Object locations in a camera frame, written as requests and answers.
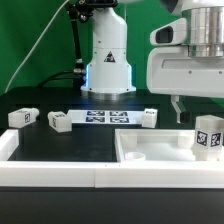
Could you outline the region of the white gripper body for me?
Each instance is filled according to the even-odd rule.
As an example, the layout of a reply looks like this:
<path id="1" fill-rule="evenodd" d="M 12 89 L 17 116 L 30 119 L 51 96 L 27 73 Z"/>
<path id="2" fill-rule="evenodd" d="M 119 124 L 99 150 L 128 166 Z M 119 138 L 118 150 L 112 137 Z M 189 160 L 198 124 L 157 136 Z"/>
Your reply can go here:
<path id="1" fill-rule="evenodd" d="M 151 93 L 224 98 L 224 57 L 190 58 L 187 47 L 153 49 L 146 77 Z"/>

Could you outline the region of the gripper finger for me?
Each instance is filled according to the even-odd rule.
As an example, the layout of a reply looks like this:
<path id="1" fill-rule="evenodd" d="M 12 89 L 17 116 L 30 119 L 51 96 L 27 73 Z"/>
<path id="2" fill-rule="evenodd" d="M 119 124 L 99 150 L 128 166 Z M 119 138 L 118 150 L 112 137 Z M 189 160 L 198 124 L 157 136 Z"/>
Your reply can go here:
<path id="1" fill-rule="evenodd" d="M 189 122 L 189 112 L 184 105 L 184 97 L 179 95 L 171 96 L 171 103 L 177 115 L 177 122 L 185 124 Z"/>

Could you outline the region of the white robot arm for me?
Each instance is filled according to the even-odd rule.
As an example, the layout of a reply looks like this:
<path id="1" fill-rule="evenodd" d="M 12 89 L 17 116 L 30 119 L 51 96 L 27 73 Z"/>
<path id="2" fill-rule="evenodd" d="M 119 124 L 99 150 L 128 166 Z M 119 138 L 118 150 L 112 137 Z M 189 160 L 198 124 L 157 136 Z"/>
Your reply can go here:
<path id="1" fill-rule="evenodd" d="M 127 24 L 114 12 L 119 3 L 137 0 L 78 0 L 83 21 L 93 19 L 93 56 L 83 94 L 117 100 L 133 93 L 126 60 Z M 155 47 L 147 61 L 150 92 L 167 94 L 177 121 L 187 118 L 183 96 L 224 98 L 224 0 L 160 0 L 179 18 L 150 34 Z"/>

